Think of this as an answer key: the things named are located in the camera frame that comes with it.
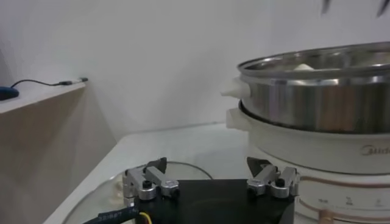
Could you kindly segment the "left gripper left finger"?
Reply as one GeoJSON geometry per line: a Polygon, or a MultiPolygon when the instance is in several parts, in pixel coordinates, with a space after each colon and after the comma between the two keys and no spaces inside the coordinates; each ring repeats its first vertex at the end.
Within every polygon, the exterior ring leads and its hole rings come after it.
{"type": "Polygon", "coordinates": [[[122,195],[126,207],[130,207],[135,198],[152,201],[157,197],[172,200],[179,197],[179,181],[165,174],[167,163],[167,158],[160,158],[122,173],[122,195]]]}

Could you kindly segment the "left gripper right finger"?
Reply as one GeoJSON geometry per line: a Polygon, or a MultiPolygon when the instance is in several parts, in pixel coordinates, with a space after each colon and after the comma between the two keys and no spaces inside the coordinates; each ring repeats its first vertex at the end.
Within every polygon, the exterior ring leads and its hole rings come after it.
{"type": "Polygon", "coordinates": [[[280,170],[268,160],[247,157],[247,165],[252,174],[248,179],[247,190],[255,197],[270,194],[274,198],[289,198],[299,195],[300,175],[296,168],[280,170]]]}

